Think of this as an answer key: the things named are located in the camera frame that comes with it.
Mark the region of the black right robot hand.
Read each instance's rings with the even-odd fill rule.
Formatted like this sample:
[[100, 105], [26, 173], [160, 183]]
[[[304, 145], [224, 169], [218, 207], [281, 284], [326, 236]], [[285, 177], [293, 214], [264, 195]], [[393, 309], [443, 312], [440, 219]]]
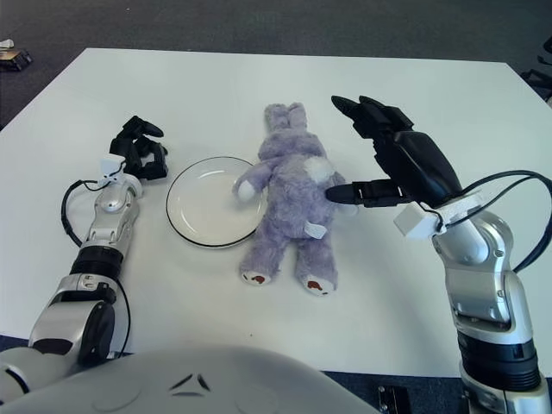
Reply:
[[329, 201], [366, 208], [421, 202], [435, 208], [460, 195], [448, 159], [428, 135], [413, 129], [402, 110], [365, 96], [358, 102], [333, 96], [331, 102], [361, 138], [373, 142], [374, 158], [387, 178], [335, 185], [325, 192]]

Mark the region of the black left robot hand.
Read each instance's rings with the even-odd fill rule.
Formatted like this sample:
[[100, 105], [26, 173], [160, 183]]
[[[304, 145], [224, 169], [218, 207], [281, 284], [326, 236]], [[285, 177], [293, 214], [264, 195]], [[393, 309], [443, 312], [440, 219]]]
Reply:
[[154, 138], [162, 138], [163, 131], [152, 123], [132, 116], [111, 141], [110, 153], [125, 159], [123, 171], [138, 179], [164, 179], [168, 174], [165, 147]]

